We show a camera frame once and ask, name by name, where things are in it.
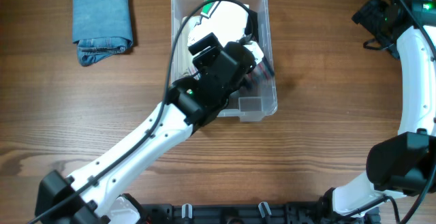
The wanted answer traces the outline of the red plaid shirt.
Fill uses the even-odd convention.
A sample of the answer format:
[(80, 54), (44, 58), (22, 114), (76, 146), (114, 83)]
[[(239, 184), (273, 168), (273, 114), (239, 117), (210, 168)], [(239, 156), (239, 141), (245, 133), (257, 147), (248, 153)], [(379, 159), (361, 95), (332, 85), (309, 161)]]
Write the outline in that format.
[(241, 87), (250, 90), (271, 79), (264, 77), (260, 64), (218, 60), (201, 66), (196, 73), (185, 76), (180, 81), (193, 82), (203, 89), (230, 92)]

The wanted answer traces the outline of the black cloth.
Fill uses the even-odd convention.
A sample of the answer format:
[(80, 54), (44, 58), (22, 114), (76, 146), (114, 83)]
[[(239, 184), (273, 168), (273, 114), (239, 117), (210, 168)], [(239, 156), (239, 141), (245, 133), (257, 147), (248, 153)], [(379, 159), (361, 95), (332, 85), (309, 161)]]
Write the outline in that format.
[(253, 10), (248, 11), (245, 35), (250, 35), (253, 41), (257, 42), (259, 40), (258, 13)]

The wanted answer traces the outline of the clear plastic storage container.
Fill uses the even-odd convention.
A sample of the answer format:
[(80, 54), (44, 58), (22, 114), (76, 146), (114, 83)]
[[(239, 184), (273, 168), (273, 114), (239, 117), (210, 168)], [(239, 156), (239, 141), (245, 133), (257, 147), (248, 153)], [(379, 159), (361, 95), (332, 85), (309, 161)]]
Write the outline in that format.
[[(172, 39), (186, 16), (204, 0), (171, 0)], [(258, 13), (258, 44), (265, 57), (273, 67), (273, 49), (270, 34), (270, 20), (268, 0), (238, 0), (247, 4), (249, 8)], [(178, 43), (172, 62), (171, 81), (176, 81), (184, 76), (179, 74), (181, 47)], [(277, 91), (275, 79), (272, 78), (253, 89), (240, 89), (231, 94), (226, 109), (219, 113), (220, 117), (239, 117), (242, 122), (258, 122), (265, 116), (270, 116), (277, 111)]]

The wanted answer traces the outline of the white printed shirt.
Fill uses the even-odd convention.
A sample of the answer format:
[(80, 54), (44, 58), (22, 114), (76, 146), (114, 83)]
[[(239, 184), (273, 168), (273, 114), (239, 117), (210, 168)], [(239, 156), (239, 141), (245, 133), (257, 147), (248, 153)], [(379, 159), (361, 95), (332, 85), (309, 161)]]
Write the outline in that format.
[(248, 13), (229, 1), (216, 1), (205, 5), (200, 14), (188, 21), (187, 46), (213, 33), (222, 46), (237, 42), (246, 36)]

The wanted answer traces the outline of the cream white cloth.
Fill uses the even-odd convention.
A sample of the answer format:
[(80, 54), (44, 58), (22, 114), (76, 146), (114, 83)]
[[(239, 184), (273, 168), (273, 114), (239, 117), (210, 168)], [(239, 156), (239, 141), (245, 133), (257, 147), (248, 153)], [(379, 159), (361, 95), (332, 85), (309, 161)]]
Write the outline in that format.
[(192, 64), (193, 56), (188, 50), (188, 38), (189, 33), (193, 30), (193, 28), (200, 22), (200, 16), (193, 16), (184, 26), (183, 31), (181, 33), (179, 44), (181, 47), (181, 59), (179, 66), (179, 74), (182, 76), (190, 76), (196, 73), (196, 68)]

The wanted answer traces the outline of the blue denim jeans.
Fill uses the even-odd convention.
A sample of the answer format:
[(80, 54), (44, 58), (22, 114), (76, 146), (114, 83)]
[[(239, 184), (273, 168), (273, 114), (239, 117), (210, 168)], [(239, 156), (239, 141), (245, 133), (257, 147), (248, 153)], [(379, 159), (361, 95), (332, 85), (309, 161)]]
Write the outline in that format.
[(134, 44), (129, 0), (73, 0), (72, 43), (83, 67)]

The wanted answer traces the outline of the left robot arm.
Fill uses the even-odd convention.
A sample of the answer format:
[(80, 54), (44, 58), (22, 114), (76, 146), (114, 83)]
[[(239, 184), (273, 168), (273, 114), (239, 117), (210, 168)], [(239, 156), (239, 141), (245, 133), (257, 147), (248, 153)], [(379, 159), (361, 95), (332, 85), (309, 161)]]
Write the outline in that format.
[(264, 60), (251, 35), (221, 45), (209, 33), (189, 47), (197, 73), (167, 84), (163, 101), (136, 129), (88, 165), (40, 182), (33, 223), (145, 223), (126, 188), (147, 167), (217, 118)]

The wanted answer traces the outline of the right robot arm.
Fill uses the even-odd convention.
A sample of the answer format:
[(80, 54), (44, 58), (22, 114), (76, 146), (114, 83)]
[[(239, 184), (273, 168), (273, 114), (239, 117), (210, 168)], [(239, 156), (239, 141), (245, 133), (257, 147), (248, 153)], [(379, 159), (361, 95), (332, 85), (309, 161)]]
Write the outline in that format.
[(369, 0), (353, 21), (371, 33), (363, 46), (401, 63), (402, 115), (395, 137), (374, 145), (366, 169), (305, 208), (314, 223), (374, 223), (378, 208), (413, 197), (407, 223), (435, 192), (435, 0)]

